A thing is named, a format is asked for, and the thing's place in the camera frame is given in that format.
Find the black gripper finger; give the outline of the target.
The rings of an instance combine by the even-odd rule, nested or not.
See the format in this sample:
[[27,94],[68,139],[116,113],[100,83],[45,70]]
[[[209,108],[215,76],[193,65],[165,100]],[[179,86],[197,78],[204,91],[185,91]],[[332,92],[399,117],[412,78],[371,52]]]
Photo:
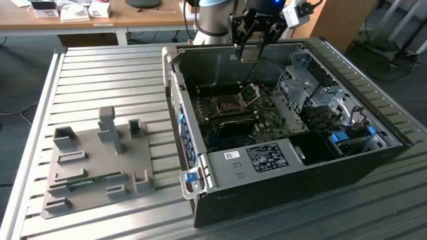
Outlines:
[[236,15],[235,13],[228,14],[228,33],[235,46],[235,55],[239,60],[241,59],[249,36],[253,33],[252,25],[247,26],[247,24],[253,23],[252,17],[252,9],[244,9],[241,15]]
[[287,22],[286,21],[278,21],[270,28],[270,30],[267,30],[263,34],[263,36],[260,37],[260,41],[256,45],[256,49],[257,49],[257,56],[256,59],[259,60],[261,58],[261,54],[264,51],[264,47],[270,44],[275,44],[278,42],[278,40],[280,39],[284,30],[287,29]]

